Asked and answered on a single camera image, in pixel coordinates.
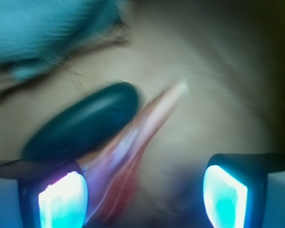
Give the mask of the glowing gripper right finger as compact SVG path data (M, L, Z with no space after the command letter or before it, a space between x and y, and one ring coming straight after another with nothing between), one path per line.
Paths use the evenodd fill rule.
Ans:
M213 155L203 201L215 228L285 228L285 155Z

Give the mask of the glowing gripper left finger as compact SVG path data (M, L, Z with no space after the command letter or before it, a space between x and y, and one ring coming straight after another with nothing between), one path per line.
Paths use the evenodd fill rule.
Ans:
M74 161L29 162L18 180L25 228L81 228L87 213L88 186Z

